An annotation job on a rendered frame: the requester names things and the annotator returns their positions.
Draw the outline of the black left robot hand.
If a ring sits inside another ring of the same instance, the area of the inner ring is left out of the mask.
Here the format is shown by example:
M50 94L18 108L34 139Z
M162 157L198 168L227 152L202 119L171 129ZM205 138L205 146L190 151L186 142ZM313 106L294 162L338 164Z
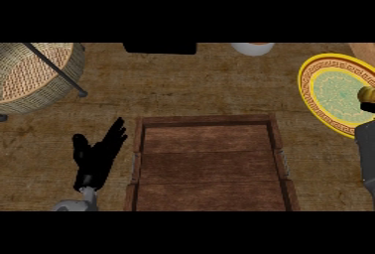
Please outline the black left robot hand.
M93 188L97 191L102 188L125 139L121 117L114 121L102 140L93 146L84 134L74 135L74 160L78 165L75 191L81 191L84 188Z

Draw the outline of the yellow squash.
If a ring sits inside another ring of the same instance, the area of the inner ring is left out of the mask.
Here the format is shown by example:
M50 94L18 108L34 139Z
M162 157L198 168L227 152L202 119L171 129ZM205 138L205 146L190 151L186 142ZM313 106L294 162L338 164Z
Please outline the yellow squash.
M375 87L363 86L357 92L357 99L362 103L375 103Z

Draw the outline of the yellow patterned plate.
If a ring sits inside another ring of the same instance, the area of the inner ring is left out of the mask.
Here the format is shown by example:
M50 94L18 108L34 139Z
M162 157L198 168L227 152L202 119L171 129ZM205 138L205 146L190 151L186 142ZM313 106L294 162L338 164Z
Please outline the yellow patterned plate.
M360 109L357 92L375 88L375 66L344 54L319 54L303 63L297 88L304 105L323 125L347 138L354 128L375 119Z

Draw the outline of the brown wooden tray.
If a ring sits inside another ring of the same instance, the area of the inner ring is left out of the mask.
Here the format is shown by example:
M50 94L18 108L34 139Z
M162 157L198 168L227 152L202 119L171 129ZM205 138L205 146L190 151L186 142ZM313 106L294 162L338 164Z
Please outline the brown wooden tray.
M298 211L273 114L136 120L127 211Z

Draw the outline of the round wicker basket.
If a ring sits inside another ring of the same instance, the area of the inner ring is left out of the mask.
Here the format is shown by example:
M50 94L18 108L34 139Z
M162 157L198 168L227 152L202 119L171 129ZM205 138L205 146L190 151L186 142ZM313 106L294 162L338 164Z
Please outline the round wicker basket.
M34 43L60 71L80 81L86 50L80 43ZM0 114L26 114L50 106L74 89L22 43L0 43Z

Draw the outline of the black block appliance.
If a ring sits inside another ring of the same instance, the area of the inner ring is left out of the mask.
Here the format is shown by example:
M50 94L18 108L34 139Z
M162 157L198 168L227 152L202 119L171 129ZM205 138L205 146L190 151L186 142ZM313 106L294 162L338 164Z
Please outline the black block appliance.
M124 49L134 54L165 54L165 55L195 55L196 44L177 43L124 43Z

